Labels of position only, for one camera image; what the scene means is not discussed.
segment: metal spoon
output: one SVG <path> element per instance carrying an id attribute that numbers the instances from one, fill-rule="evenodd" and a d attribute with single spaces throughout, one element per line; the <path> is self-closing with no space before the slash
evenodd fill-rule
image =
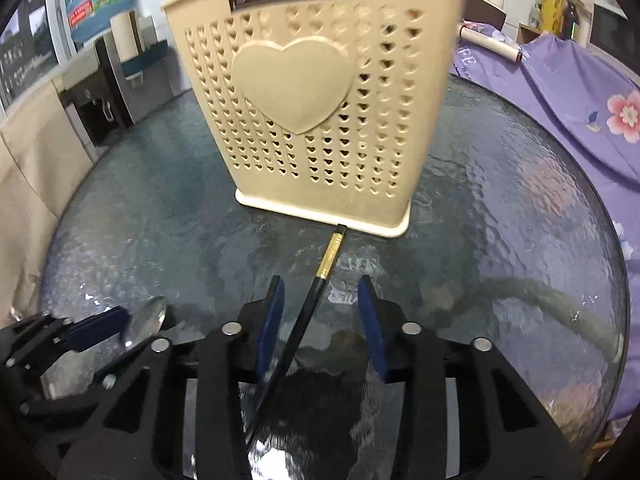
<path id="1" fill-rule="evenodd" d="M 129 350 L 144 340 L 160 332 L 166 317 L 166 300 L 164 296 L 151 298 L 133 316 L 127 327 L 120 332 L 120 348 Z"/>

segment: window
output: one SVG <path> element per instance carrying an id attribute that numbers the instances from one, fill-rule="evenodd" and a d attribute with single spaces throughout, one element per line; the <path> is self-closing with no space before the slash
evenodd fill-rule
<path id="1" fill-rule="evenodd" d="M 45 0 L 23 0 L 0 34 L 0 100 L 7 109 L 58 65 Z"/>

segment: pink flower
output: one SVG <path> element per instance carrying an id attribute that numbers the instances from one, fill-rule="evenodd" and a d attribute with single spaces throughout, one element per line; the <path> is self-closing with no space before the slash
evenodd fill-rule
<path id="1" fill-rule="evenodd" d="M 614 95 L 607 101 L 607 108 L 613 114 L 607 126 L 614 135 L 624 135 L 626 142 L 635 144 L 640 140 L 640 92 L 634 90 L 625 99 Z"/>

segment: heart emblem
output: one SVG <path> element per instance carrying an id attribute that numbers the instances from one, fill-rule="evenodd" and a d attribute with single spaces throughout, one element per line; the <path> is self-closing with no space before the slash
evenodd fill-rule
<path id="1" fill-rule="evenodd" d="M 321 37 L 279 46 L 245 43 L 232 65 L 232 80 L 263 114 L 292 134 L 318 126 L 344 100 L 354 77 L 353 62 Z"/>

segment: basket base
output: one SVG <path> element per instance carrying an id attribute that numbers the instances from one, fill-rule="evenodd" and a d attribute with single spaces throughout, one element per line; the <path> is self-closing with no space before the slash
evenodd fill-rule
<path id="1" fill-rule="evenodd" d="M 349 229 L 363 231 L 372 235 L 382 236 L 383 238 L 398 238 L 399 236 L 403 235 L 409 227 L 409 214 L 411 211 L 411 203 L 409 203 L 406 211 L 404 212 L 404 215 L 402 215 L 400 223 L 397 226 L 382 227 L 376 224 L 359 222 L 357 220 L 351 220 L 341 216 L 330 215 L 327 213 L 321 213 L 309 209 L 302 209 L 278 202 L 271 202 L 270 200 L 250 197 L 243 194 L 239 189 L 236 189 L 236 200 L 238 200 L 238 202 L 242 205 L 257 207 L 258 209 L 266 209 L 267 211 L 275 211 L 276 213 L 282 213 L 289 216 L 297 216 L 298 218 L 305 218 L 307 220 L 315 220 L 324 224 L 343 224 L 346 225 Z"/>

